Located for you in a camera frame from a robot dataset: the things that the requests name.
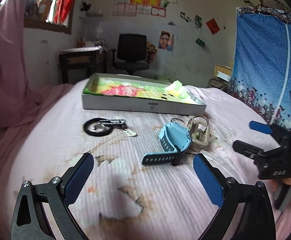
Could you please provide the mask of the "black office chair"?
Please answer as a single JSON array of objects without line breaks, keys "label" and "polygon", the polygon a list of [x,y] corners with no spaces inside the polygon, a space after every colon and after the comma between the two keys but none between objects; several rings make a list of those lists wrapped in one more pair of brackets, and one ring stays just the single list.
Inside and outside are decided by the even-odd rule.
[{"label": "black office chair", "polygon": [[147,37],[140,34],[120,34],[116,49],[112,49],[112,66],[129,75],[149,69],[147,58]]}]

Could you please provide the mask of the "cartoon wall poster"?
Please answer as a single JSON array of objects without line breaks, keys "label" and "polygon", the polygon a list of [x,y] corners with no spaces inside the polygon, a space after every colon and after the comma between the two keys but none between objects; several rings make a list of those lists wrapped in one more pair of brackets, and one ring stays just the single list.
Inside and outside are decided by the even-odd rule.
[{"label": "cartoon wall poster", "polygon": [[172,46],[173,46],[173,34],[168,31],[161,31],[158,48],[171,51]]}]

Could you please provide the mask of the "red hanging decoration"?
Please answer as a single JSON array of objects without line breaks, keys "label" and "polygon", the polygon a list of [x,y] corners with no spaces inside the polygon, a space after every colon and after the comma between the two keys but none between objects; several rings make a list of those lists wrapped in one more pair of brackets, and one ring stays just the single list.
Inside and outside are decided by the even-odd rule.
[{"label": "red hanging decoration", "polygon": [[53,22],[63,24],[72,10],[75,0],[56,0]]}]

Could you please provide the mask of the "green wall tag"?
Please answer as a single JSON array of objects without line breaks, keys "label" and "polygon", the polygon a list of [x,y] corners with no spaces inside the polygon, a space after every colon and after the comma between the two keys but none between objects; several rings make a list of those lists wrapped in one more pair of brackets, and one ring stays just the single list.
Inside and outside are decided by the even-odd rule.
[{"label": "green wall tag", "polygon": [[196,44],[198,44],[201,47],[205,47],[205,42],[203,40],[201,40],[200,38],[196,39]]}]

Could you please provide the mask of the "beige hair claw clip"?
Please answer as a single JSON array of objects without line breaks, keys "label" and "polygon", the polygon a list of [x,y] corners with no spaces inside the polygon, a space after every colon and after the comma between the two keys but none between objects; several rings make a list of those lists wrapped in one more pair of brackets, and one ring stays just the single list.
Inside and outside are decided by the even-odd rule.
[{"label": "beige hair claw clip", "polygon": [[210,142],[210,126],[202,120],[195,120],[192,124],[187,124],[190,129],[192,139],[190,149],[193,152],[200,152],[209,145]]}]

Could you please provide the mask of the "wall certificates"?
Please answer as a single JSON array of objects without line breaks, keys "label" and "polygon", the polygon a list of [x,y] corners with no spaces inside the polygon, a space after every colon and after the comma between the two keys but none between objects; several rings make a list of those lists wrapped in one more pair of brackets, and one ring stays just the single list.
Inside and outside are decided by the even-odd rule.
[{"label": "wall certificates", "polygon": [[165,18],[167,6],[177,3],[178,0],[114,0],[112,15],[114,17],[150,15]]}]

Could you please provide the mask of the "dark wooden desk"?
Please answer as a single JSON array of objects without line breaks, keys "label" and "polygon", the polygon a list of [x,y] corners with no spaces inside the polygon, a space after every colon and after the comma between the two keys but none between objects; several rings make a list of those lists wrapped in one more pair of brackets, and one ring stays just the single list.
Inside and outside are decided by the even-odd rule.
[{"label": "dark wooden desk", "polygon": [[107,49],[103,46],[71,48],[59,51],[58,66],[62,84],[69,83],[69,70],[85,70],[86,76],[106,73]]}]

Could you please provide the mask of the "red paper on wall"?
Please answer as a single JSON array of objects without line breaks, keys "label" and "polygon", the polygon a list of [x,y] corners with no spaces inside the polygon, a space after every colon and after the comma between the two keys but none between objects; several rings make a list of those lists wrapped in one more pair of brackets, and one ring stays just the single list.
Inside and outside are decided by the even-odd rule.
[{"label": "red paper on wall", "polygon": [[207,21],[206,26],[208,27],[208,29],[210,30],[212,35],[214,35],[220,31],[220,27],[214,18]]}]

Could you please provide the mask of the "silver hair clip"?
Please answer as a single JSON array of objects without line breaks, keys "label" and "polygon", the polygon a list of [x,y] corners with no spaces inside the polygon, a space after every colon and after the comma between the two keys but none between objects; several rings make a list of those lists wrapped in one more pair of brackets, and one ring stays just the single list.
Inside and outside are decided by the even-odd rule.
[{"label": "silver hair clip", "polygon": [[137,133],[132,131],[131,129],[124,129],[124,132],[129,136],[129,137],[136,137],[137,136]]}]

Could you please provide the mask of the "blue smart watch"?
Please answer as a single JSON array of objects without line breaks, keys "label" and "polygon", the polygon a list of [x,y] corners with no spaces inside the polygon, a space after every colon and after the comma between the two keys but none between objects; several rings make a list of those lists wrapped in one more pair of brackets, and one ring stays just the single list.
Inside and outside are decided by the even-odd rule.
[{"label": "blue smart watch", "polygon": [[180,165],[192,138],[187,127],[176,122],[169,122],[160,130],[159,141],[163,151],[146,154],[142,159],[142,165]]}]

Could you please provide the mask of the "brown thin bangle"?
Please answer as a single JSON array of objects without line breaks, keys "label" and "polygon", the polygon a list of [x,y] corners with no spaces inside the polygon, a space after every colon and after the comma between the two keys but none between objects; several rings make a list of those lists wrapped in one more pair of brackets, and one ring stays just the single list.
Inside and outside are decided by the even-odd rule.
[{"label": "brown thin bangle", "polygon": [[193,116],[188,121],[188,124],[189,125],[192,124],[197,119],[202,120],[203,122],[205,122],[205,124],[209,125],[209,119],[206,116],[204,116],[204,115],[196,115],[196,116]]}]

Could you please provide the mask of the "blue fabric wardrobe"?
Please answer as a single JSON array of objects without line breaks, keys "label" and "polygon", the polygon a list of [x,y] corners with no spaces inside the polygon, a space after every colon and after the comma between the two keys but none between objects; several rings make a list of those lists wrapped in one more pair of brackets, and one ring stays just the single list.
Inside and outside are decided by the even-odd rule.
[{"label": "blue fabric wardrobe", "polygon": [[291,12],[265,7],[236,12],[229,93],[267,123],[291,129]]}]

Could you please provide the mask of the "colourful paper box liner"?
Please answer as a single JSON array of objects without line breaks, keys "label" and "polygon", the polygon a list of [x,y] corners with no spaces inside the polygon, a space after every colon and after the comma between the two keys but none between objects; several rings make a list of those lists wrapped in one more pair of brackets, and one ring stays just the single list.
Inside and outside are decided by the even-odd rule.
[{"label": "colourful paper box liner", "polygon": [[96,76],[88,82],[83,90],[88,95],[122,96],[128,98],[143,98],[164,100],[170,102],[197,105],[180,81],[170,85],[154,81],[124,79],[116,77]]}]

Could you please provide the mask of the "pink curtain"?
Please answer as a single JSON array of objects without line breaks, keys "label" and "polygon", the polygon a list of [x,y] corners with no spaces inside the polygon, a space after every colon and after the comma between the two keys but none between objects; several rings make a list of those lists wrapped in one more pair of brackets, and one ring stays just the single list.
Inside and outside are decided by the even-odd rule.
[{"label": "pink curtain", "polygon": [[0,8],[0,135],[41,102],[41,96],[30,89],[24,58],[26,3],[6,0]]}]

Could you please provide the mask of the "window with bars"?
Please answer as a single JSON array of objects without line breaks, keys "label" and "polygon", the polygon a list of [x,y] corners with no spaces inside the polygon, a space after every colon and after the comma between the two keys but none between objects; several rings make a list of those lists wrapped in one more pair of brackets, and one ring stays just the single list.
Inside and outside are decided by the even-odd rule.
[{"label": "window with bars", "polygon": [[56,0],[27,0],[24,27],[71,34],[74,5],[63,24],[53,22]]}]

